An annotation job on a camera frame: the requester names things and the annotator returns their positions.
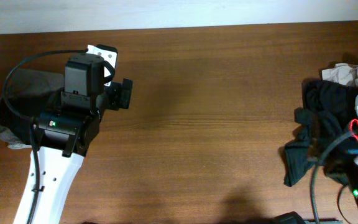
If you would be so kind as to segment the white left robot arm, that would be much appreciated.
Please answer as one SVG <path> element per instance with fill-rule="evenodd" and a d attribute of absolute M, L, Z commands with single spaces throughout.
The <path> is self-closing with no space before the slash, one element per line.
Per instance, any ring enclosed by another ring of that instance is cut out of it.
<path fill-rule="evenodd" d="M 70 187 L 107 110 L 127 109 L 133 82 L 114 82 L 116 52 L 77 52 L 57 101 L 30 123 L 29 174 L 14 223 L 58 223 Z"/>

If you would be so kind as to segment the black logo t-shirt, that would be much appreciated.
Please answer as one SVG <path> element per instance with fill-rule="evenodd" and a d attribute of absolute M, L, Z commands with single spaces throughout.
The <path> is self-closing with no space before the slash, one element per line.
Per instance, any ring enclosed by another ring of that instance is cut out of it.
<path fill-rule="evenodd" d="M 38 95 L 24 95 L 23 97 L 10 98 L 13 108 L 23 116 L 29 118 L 39 116 L 46 108 L 60 104 L 60 89 L 48 91 Z M 8 142 L 13 149 L 23 148 L 30 144 L 28 119 L 22 119 L 14 114 L 0 99 L 0 139 Z"/>

